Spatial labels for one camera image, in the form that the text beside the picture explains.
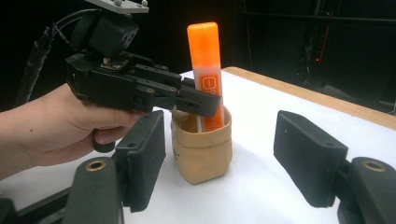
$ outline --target white table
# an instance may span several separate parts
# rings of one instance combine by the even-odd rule
[[[192,72],[182,74],[192,77]],[[233,116],[233,160],[225,176],[191,185],[173,157],[170,113],[164,111],[166,158],[148,208],[124,209],[125,223],[338,223],[339,201],[311,207],[273,153],[276,114],[300,114],[349,147],[347,159],[371,157],[396,167],[396,132],[256,82],[222,73],[224,105]],[[37,167],[0,181],[17,209],[71,186],[74,172],[96,152],[67,164]]]

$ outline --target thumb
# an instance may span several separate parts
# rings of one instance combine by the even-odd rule
[[[102,129],[95,132],[94,139],[99,144],[107,144],[121,139],[131,127],[117,127],[111,129]]]
[[[93,111],[90,114],[92,128],[133,126],[142,116],[144,112],[132,110],[125,111],[115,108],[102,107],[92,105]]]

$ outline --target marker cap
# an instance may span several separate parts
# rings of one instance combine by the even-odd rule
[[[192,67],[208,67],[220,64],[219,31],[215,22],[189,25]]]

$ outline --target orange marker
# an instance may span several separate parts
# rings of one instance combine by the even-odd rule
[[[195,88],[221,96],[215,115],[200,117],[201,131],[210,132],[224,126],[218,25],[215,22],[192,24],[187,33]]]

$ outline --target black cable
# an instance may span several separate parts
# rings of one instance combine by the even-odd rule
[[[256,13],[256,12],[241,12],[240,15],[250,19],[303,22],[303,23],[322,24],[322,25],[364,25],[364,26],[385,26],[385,27],[396,26],[396,20],[387,20],[387,19],[300,16],[300,15],[285,15],[285,14],[271,14],[271,13]]]
[[[46,27],[44,34],[33,44],[26,67],[23,71],[20,88],[18,89],[17,97],[14,107],[24,105],[29,102],[33,87],[40,75],[44,62],[50,53],[50,46],[56,34],[62,33],[60,31],[73,21],[81,19],[82,16],[100,11],[101,9],[84,9],[74,12],[58,22]]]

